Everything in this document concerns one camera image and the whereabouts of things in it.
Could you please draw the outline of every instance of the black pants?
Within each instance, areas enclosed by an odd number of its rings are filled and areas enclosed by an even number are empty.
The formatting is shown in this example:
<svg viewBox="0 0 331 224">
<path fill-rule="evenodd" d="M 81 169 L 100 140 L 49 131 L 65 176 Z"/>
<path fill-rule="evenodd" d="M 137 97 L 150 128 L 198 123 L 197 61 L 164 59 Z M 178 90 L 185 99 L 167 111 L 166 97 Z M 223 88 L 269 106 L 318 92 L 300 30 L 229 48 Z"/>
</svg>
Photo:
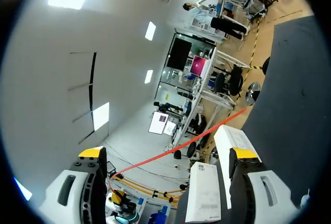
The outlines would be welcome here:
<svg viewBox="0 0 331 224">
<path fill-rule="evenodd" d="M 242 35 L 235 32 L 241 32 L 241 33 L 246 33 L 247 29 L 237 23 L 234 23 L 232 21 L 229 20 L 225 20 L 225 19 L 220 19 L 220 18 L 213 18 L 212 22 L 210 23 L 210 26 L 212 28 L 221 30 L 223 32 L 225 32 L 226 34 L 229 34 L 237 39 L 241 39 Z"/>
</svg>

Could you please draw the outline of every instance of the white ceiling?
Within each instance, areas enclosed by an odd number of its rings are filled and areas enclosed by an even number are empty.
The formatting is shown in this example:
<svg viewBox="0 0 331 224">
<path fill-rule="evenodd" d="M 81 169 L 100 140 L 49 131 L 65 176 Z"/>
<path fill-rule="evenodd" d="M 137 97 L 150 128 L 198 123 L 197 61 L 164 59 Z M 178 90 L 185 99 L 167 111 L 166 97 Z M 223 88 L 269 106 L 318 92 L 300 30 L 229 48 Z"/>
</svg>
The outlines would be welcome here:
<svg viewBox="0 0 331 224">
<path fill-rule="evenodd" d="M 97 52 L 93 108 L 110 103 L 112 132 L 154 97 L 174 33 L 165 24 L 168 10 L 161 0 L 86 0 L 80 10 L 47 0 L 25 3 L 5 54 L 1 121 L 14 173 L 35 199 L 78 152 L 104 136 L 78 145 L 77 132 L 86 127 L 72 123 L 69 53 Z M 152 41 L 144 38 L 149 21 L 156 25 Z M 75 71 L 86 70 L 79 66 Z M 151 83 L 144 84 L 150 69 Z M 77 101 L 86 101 L 86 92 Z"/>
</svg>

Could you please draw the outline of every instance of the monitor screen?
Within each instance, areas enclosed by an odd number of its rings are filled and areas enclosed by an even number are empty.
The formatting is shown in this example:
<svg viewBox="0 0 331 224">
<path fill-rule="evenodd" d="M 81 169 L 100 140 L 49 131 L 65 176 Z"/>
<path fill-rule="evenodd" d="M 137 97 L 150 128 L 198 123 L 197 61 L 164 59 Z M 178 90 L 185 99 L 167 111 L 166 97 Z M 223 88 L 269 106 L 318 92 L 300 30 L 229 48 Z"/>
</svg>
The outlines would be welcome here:
<svg viewBox="0 0 331 224">
<path fill-rule="evenodd" d="M 206 64 L 205 58 L 199 57 L 199 56 L 194 56 L 194 59 L 193 59 L 192 65 L 191 65 L 191 69 L 190 69 L 190 73 L 201 77 L 205 64 Z"/>
<path fill-rule="evenodd" d="M 184 70 L 188 53 L 191 50 L 192 43 L 175 38 L 167 66 L 173 69 Z"/>
<path fill-rule="evenodd" d="M 158 135 L 161 135 L 167 123 L 168 117 L 169 117 L 168 114 L 155 111 L 148 132 L 157 133 Z"/>
</svg>

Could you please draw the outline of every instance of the white shirt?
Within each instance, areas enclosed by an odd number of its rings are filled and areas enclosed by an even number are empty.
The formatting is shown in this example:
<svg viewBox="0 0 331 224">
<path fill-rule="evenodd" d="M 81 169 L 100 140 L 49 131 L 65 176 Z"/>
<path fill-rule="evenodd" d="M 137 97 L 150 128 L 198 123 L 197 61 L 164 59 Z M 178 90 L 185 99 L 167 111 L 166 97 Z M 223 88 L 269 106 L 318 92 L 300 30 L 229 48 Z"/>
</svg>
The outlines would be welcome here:
<svg viewBox="0 0 331 224">
<path fill-rule="evenodd" d="M 210 25 L 212 22 L 213 16 L 211 16 L 207 10 L 201 10 L 200 8 L 194 7 L 190 9 L 189 12 L 195 19 L 203 24 Z"/>
</svg>

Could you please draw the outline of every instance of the white box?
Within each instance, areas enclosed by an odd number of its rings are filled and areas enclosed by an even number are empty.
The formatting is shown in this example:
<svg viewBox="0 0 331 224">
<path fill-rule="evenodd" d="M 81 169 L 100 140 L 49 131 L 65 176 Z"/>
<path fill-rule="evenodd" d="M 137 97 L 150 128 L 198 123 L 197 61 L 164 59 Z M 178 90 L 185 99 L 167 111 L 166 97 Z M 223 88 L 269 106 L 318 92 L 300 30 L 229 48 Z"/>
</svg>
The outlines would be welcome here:
<svg viewBox="0 0 331 224">
<path fill-rule="evenodd" d="M 191 167 L 185 222 L 213 222 L 221 219 L 221 198 L 217 167 L 195 162 Z"/>
<path fill-rule="evenodd" d="M 217 148 L 217 153 L 219 157 L 219 162 L 221 164 L 224 187 L 225 187 L 225 195 L 227 198 L 227 207 L 231 209 L 231 196 L 230 196 L 230 186 L 231 180 L 229 178 L 229 156 L 230 149 L 233 147 L 251 150 L 255 154 L 257 154 L 258 159 L 260 157 L 253 145 L 250 143 L 246 134 L 239 129 L 229 127 L 227 125 L 220 126 L 215 135 L 214 140 Z"/>
</svg>

